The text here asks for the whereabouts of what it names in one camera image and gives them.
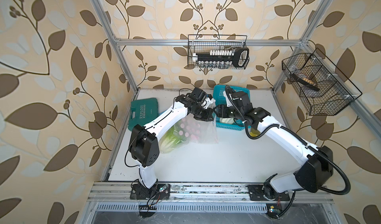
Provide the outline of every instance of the leaf patterned wallpaper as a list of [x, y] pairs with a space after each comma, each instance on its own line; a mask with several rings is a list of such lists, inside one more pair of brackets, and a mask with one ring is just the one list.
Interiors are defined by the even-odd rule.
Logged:
[[119, 38], [299, 39], [321, 0], [100, 0]]
[[124, 46], [130, 70], [141, 88], [213, 88], [216, 84], [271, 88], [282, 72], [287, 46], [250, 46], [250, 62], [241, 69], [200, 69], [187, 65], [184, 47]]
[[[320, 23], [311, 45], [360, 88], [364, 94], [359, 99], [381, 119], [381, 0], [334, 0]], [[350, 193], [333, 195], [348, 224], [381, 223], [381, 142], [350, 107], [333, 117], [308, 116], [287, 82], [277, 97], [293, 130], [318, 146], [328, 146], [348, 175]], [[344, 182], [335, 172], [327, 186], [340, 190]]]
[[0, 7], [0, 222], [75, 223], [133, 93], [88, 0]]

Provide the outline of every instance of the teal tool case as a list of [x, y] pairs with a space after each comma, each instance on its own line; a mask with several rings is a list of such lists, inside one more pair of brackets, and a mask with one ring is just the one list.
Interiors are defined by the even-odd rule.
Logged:
[[[244, 91], [247, 93], [250, 99], [250, 91], [247, 88], [241, 88], [241, 87], [236, 87], [236, 86], [230, 86], [232, 89], [234, 89], [236, 92], [238, 91]], [[225, 85], [215, 85], [213, 89], [213, 98], [216, 100], [216, 106], [220, 104], [226, 104], [226, 99], [224, 97], [224, 91], [225, 91]], [[242, 131], [245, 129], [245, 127], [241, 127], [235, 124], [225, 124], [221, 123], [219, 121], [219, 118], [216, 117], [216, 126], [225, 128], [225, 129], [232, 129], [232, 130], [237, 130], [237, 131]]]
[[147, 98], [131, 102], [130, 119], [127, 128], [132, 128], [137, 124], [144, 126], [159, 116], [159, 105], [156, 98]]

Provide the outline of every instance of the wire mesh basket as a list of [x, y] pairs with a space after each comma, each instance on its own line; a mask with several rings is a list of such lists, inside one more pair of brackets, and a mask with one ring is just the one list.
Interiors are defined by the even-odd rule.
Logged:
[[[325, 56], [335, 66], [340, 77], [345, 79], [326, 68], [320, 55], [323, 53], [315, 50], [313, 53], [291, 56], [282, 60], [282, 70], [309, 115], [334, 116], [361, 96], [362, 92]], [[349, 86], [355, 91], [346, 89]]]
[[200, 69], [246, 69], [247, 36], [188, 35], [188, 66]]

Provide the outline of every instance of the metal bracket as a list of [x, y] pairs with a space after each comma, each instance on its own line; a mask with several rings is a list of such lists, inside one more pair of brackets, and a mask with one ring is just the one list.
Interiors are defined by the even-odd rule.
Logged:
[[[249, 190], [250, 200], [251, 201], [269, 201], [267, 198], [264, 197], [263, 193], [263, 185], [247, 185], [247, 188]], [[288, 195], [287, 191], [280, 193], [274, 201], [289, 201], [290, 196]]]
[[[148, 198], [151, 198], [152, 195], [154, 195], [155, 192], [158, 191], [164, 185], [165, 184], [158, 184], [154, 190], [151, 190], [151, 189], [148, 190], [147, 188], [140, 185], [140, 183], [133, 184], [130, 199], [131, 200], [147, 200]], [[171, 189], [171, 186], [169, 186], [169, 188], [167, 188], [167, 190], [165, 190], [164, 192], [160, 193], [159, 200], [169, 199], [170, 189]]]

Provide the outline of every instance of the black cable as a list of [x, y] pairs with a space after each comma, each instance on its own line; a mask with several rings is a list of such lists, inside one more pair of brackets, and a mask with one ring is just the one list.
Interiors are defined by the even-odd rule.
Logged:
[[135, 183], [136, 181], [139, 181], [139, 179], [135, 179], [134, 181], [132, 181], [131, 188], [132, 188], [132, 184]]
[[183, 89], [188, 89], [188, 90], [190, 90], [190, 91], [193, 91], [193, 90], [190, 89], [190, 88], [181, 88], [181, 89], [179, 90], [179, 96], [180, 96], [180, 91], [183, 90]]
[[132, 143], [135, 141], [135, 139], [134, 139], [134, 140], [131, 142], [131, 144], [128, 146], [127, 151], [126, 151], [126, 155], [124, 156], [124, 164], [125, 164], [127, 167], [130, 167], [130, 168], [139, 166], [138, 164], [137, 164], [137, 165], [134, 165], [134, 166], [130, 166], [130, 165], [128, 165], [128, 164], [126, 163], [127, 153], [128, 153], [128, 151], [130, 150], [131, 145], [132, 145]]
[[245, 122], [245, 131], [246, 131], [246, 135], [250, 138], [250, 139], [253, 139], [253, 140], [256, 140], [256, 139], [259, 139], [260, 137], [262, 137], [269, 129], [273, 128], [273, 127], [278, 127], [280, 129], [283, 129], [287, 132], [289, 132], [291, 135], [293, 135], [296, 139], [298, 139], [298, 141], [300, 141], [303, 145], [305, 145], [309, 150], [313, 151], [316, 155], [318, 155], [319, 157], [321, 157], [323, 160], [327, 161], [330, 165], [332, 165], [332, 167], [340, 174], [340, 176], [343, 178], [344, 180], [344, 183], [345, 183], [345, 187], [343, 190], [341, 191], [336, 191], [336, 190], [331, 190], [331, 189], [328, 189], [328, 188], [324, 188], [324, 187], [320, 187], [320, 190], [322, 191], [325, 191], [325, 192], [328, 192], [328, 193], [332, 193], [332, 194], [336, 194], [336, 195], [345, 195], [347, 193], [349, 193], [350, 191], [350, 181], [348, 179], [348, 177], [346, 176], [346, 174], [342, 171], [342, 169], [340, 169], [340, 167], [338, 165], [336, 165], [333, 161], [331, 161], [330, 159], [328, 159], [328, 157], [326, 157], [325, 155], [323, 155], [322, 153], [320, 153], [318, 150], [316, 150], [315, 148], [313, 148], [312, 146], [308, 145], [308, 143], [303, 139], [301, 138], [300, 136], [298, 136], [295, 132], [291, 131], [290, 129], [288, 129], [287, 127], [285, 126], [282, 126], [280, 124], [271, 124], [269, 125], [268, 127], [266, 127], [261, 133], [259, 136], [251, 136], [250, 133], [249, 133], [249, 130], [248, 130], [248, 127], [247, 127], [247, 124]]
[[238, 120], [238, 119], [237, 118], [233, 118], [233, 121], [235, 122], [235, 124], [237, 126], [244, 127], [244, 125], [240, 124], [240, 122], [237, 122], [236, 120]]
[[293, 191], [292, 196], [291, 196], [291, 200], [290, 200], [290, 202], [288, 202], [287, 207], [285, 209], [283, 209], [283, 211], [281, 213], [279, 213], [278, 215], [276, 215], [275, 217], [271, 217], [271, 219], [279, 219], [281, 216], [283, 216], [288, 211], [288, 209], [291, 207], [291, 204], [294, 202], [295, 193], [296, 193], [296, 191]]

